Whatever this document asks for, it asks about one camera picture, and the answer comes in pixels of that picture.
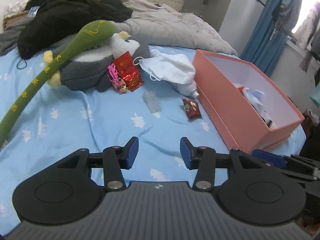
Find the white towel roll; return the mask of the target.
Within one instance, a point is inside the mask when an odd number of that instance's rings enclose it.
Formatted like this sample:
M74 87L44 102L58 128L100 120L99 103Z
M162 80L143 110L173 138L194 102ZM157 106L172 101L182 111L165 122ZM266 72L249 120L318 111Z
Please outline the white towel roll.
M165 75L167 80L164 81L171 83L180 94L194 99L197 98L199 93L194 80L196 69L188 57L184 54L161 54L173 64L172 69Z

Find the grey duvet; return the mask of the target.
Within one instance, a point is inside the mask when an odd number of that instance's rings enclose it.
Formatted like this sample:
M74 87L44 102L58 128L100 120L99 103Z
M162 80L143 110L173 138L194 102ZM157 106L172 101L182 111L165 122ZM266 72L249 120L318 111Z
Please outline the grey duvet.
M149 46L173 46L236 54L217 31L201 18L180 13L165 4L146 0L121 0L133 10L131 18L117 23L110 21L116 33L127 32L147 40Z

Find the blue plastic tissue pack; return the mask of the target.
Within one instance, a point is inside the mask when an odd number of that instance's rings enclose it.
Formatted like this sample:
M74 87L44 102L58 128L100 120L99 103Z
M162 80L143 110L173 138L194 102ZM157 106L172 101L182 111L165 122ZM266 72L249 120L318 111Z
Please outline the blue plastic tissue pack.
M239 83L233 83L238 91L247 99L256 111L264 110L263 98L265 94L259 90L245 87Z

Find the panda plush toy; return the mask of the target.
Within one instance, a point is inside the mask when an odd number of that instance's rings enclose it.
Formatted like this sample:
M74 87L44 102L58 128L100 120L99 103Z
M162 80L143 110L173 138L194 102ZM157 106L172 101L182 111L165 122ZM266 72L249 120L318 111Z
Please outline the panda plush toy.
M269 129L276 129L276 124L271 120L269 114L265 110L259 111L259 115Z

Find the red foil snack packet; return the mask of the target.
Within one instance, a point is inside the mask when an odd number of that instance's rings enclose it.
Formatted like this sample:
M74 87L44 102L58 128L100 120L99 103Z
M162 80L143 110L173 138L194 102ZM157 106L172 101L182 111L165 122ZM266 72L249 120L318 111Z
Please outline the red foil snack packet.
M133 92L144 84L139 69L133 64L133 58L127 51L114 60L119 76L125 81L126 87Z

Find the hanging clothes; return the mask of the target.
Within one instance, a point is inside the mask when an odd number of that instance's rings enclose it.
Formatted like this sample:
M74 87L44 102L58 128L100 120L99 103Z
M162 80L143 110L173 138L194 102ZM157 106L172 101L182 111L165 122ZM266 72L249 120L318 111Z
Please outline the hanging clothes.
M318 57L312 42L319 31L319 0L280 0L272 18L273 32L285 31L291 42L305 51L299 67L306 72Z

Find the pink cardboard box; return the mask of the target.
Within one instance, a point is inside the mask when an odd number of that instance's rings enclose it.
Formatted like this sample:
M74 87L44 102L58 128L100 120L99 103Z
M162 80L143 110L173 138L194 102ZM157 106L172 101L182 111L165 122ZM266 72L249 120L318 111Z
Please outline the pink cardboard box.
M289 138L303 122L294 103L252 63L197 50L193 65L199 101L228 149L268 150ZM267 126L237 84L263 92L263 107L274 128Z

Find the white face mask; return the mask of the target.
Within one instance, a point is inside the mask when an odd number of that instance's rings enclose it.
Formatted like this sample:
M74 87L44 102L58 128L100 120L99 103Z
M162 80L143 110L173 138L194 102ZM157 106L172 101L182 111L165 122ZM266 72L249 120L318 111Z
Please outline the white face mask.
M142 70L149 74L154 81L167 80L166 74L172 69L173 64L169 62L158 50L150 52L150 58L136 57L133 65L139 65Z

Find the black clothing pile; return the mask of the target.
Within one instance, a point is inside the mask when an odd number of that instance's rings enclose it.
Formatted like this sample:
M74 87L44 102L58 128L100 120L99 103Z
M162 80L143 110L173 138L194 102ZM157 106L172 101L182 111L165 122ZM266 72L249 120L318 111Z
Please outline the black clothing pile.
M30 59L92 21L121 23L131 18L132 13L121 0L48 0L21 31L17 41L19 55Z

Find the green plush stick toy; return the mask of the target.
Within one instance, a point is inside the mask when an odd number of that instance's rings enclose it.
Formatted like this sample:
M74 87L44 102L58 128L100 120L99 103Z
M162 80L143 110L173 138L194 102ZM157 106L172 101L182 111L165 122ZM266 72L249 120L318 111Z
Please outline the green plush stick toy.
M1 120L1 145L7 140L10 131L22 111L52 75L55 74L67 60L108 41L115 31L115 26L106 20L93 21L82 27L71 43L63 51L58 53L53 61L31 81L7 111Z

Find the pink tassel trinket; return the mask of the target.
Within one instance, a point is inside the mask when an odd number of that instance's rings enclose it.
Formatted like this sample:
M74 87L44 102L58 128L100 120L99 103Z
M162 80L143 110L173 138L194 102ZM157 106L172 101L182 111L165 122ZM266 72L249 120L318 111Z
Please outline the pink tassel trinket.
M112 83L112 86L119 94L124 94L127 92L127 86L125 81L119 76L118 71L114 63L107 67L108 78Z

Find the small red candy packet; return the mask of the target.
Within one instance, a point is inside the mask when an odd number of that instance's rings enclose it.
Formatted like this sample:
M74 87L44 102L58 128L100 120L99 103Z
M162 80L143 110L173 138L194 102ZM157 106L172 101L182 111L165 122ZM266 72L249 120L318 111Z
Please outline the small red candy packet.
M184 112L189 120L202 117L199 104L196 101L190 99L182 99L182 101Z

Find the grey penguin plush toy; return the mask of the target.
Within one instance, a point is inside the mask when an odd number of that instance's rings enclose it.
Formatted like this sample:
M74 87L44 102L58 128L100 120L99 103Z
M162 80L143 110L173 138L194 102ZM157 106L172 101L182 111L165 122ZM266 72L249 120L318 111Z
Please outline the grey penguin plush toy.
M53 88L66 86L70 90L83 92L94 88L102 93L112 86L107 67L127 52L133 58L150 57L147 40L121 31L98 47L67 60L49 78L47 84Z

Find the blue curtain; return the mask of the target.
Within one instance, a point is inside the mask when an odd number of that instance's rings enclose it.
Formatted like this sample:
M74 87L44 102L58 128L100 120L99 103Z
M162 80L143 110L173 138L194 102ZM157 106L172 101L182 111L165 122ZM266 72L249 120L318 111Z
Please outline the blue curtain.
M267 0L240 58L270 76L296 26L302 0Z

